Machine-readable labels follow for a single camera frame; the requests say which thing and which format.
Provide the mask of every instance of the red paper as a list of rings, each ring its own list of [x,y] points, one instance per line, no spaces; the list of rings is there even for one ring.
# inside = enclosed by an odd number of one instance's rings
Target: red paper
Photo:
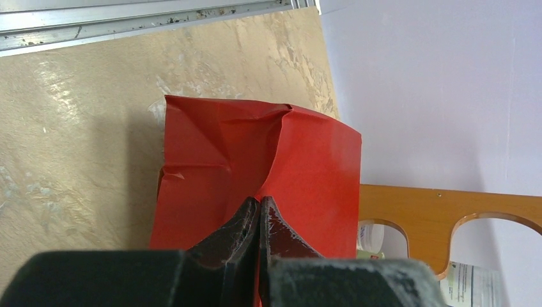
[[[273,196],[323,256],[355,258],[361,136],[287,104],[166,96],[166,136],[150,247],[189,249],[248,196]]]

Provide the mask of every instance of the stone countertop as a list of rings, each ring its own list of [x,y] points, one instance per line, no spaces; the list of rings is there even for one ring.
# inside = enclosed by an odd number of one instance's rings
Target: stone countertop
[[[33,254],[144,249],[164,94],[337,118],[316,8],[0,58],[0,292]]]

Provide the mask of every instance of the white wall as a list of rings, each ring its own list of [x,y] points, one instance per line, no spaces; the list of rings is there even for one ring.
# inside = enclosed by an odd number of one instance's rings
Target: white wall
[[[362,182],[542,196],[542,1],[321,8],[339,111],[363,137]],[[541,304],[540,255],[542,237],[500,220],[462,226],[452,250],[500,270],[519,307]]]

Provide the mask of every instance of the label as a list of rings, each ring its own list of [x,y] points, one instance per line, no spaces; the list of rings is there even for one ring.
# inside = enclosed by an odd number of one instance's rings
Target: label
[[[481,267],[451,262],[440,290],[451,307],[500,306],[499,274]]]

